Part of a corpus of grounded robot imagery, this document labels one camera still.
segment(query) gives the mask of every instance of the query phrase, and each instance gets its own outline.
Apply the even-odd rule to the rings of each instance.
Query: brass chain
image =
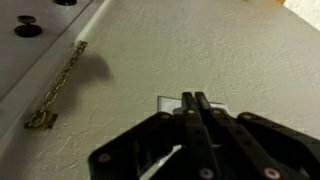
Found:
[[[86,41],[80,41],[76,51],[74,52],[72,58],[68,62],[66,69],[62,71],[62,73],[55,80],[55,86],[47,92],[45,96],[45,102],[43,103],[40,110],[32,113],[29,121],[26,123],[25,128],[41,128],[45,124],[46,118],[48,118],[48,108],[55,101],[58,91],[65,84],[68,75],[70,74],[72,68],[77,63],[78,58],[84,52],[88,43]]]

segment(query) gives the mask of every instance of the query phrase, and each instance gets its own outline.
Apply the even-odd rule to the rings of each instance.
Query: textured wall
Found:
[[[183,91],[320,135],[320,33],[276,1],[116,0],[86,40],[56,126],[17,134],[0,179],[88,179],[90,152]]]
[[[286,0],[284,5],[320,30],[320,0]]]

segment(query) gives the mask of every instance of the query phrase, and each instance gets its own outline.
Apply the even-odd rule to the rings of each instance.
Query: black plastic mechanism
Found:
[[[53,2],[62,6],[72,6],[77,4],[77,0],[53,0]]]
[[[174,114],[156,113],[94,151],[94,180],[137,180],[182,148],[152,180],[319,180],[320,141],[252,113],[232,118],[202,92],[183,93]]]
[[[16,35],[20,37],[35,37],[42,33],[42,29],[40,26],[33,25],[32,23],[36,22],[36,18],[32,16],[22,15],[17,17],[20,23],[24,25],[18,26],[15,28],[14,32]]]

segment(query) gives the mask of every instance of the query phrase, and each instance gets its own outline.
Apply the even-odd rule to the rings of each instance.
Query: white textured wall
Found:
[[[86,40],[54,129],[17,134],[0,179],[88,179],[90,152],[184,91],[320,135],[320,33],[275,1],[116,0]]]
[[[286,0],[284,5],[320,30],[320,0]]]

